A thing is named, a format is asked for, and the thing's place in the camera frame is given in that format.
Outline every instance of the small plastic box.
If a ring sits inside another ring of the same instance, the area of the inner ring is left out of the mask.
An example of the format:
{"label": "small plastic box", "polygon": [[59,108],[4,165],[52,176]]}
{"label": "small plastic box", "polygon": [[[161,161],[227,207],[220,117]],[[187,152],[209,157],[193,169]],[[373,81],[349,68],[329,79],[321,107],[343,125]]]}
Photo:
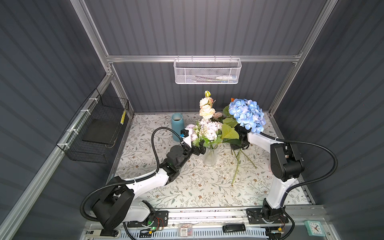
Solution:
{"label": "small plastic box", "polygon": [[179,237],[188,237],[193,235],[193,225],[192,223],[182,223],[179,224]]}

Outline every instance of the black wire basket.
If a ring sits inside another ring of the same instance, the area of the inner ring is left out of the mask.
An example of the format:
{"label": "black wire basket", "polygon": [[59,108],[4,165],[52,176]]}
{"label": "black wire basket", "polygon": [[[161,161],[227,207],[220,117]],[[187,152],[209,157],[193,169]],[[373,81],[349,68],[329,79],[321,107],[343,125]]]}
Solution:
{"label": "black wire basket", "polygon": [[[113,162],[129,120],[127,116],[128,110],[129,104],[127,99],[99,95],[87,110],[82,110],[82,116],[75,127],[68,129],[71,123],[67,126],[66,131],[62,134],[63,136],[67,131],[70,131],[67,141],[63,143],[59,142],[59,140],[56,144],[65,152],[69,159],[74,161],[105,164]],[[84,140],[87,137],[90,126],[94,128],[95,121],[109,123],[109,141],[100,143]]]}

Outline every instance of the flower stem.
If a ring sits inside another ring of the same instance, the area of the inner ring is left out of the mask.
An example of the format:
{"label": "flower stem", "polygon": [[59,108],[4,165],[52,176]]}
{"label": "flower stem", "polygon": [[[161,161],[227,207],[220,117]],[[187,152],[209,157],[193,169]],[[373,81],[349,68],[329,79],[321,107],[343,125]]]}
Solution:
{"label": "flower stem", "polygon": [[236,155],[236,160],[237,160],[237,166],[236,166],[236,170],[235,170],[235,174],[233,175],[233,179],[232,179],[232,183],[231,183],[231,186],[233,185],[233,182],[235,181],[235,178],[236,178],[236,174],[237,174],[237,170],[239,169],[239,155],[240,155],[240,151],[237,153]]}
{"label": "flower stem", "polygon": [[240,151],[244,154],[244,156],[252,163],[252,165],[255,167],[255,169],[257,169],[256,165],[251,161],[251,159],[245,155],[245,153],[243,152],[243,150],[240,149]]}

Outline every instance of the blue hydrangea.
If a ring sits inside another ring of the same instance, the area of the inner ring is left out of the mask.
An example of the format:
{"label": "blue hydrangea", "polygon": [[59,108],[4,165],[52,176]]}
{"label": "blue hydrangea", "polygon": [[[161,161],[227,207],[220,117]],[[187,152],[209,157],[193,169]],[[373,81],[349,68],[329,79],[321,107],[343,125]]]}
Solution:
{"label": "blue hydrangea", "polygon": [[236,98],[229,104],[229,113],[233,115],[240,126],[247,130],[251,129],[255,133],[264,130],[264,113],[256,101]]}

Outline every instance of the green leaf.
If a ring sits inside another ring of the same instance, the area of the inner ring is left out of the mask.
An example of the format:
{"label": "green leaf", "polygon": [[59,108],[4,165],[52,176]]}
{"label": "green leaf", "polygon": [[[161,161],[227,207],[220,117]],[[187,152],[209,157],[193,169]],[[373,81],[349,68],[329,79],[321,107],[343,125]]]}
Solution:
{"label": "green leaf", "polygon": [[193,141],[193,145],[195,145],[195,146],[198,146],[199,145],[199,139],[198,138],[196,138],[194,141]]}
{"label": "green leaf", "polygon": [[223,139],[224,138],[239,139],[239,134],[235,131],[233,127],[230,127],[229,125],[223,123],[221,137]]}
{"label": "green leaf", "polygon": [[226,118],[223,120],[223,123],[229,125],[230,127],[235,127],[238,124],[238,122],[233,118]]}
{"label": "green leaf", "polygon": [[236,144],[236,145],[241,145],[241,141],[239,139],[224,138],[223,142],[228,142],[228,143],[233,143],[233,144]]}
{"label": "green leaf", "polygon": [[212,145],[218,144],[221,142],[221,138],[217,137],[215,141],[212,142]]}
{"label": "green leaf", "polygon": [[224,113],[224,115],[227,116],[227,117],[230,116],[230,114],[229,114],[229,105],[226,106],[226,107],[223,109],[223,113]]}

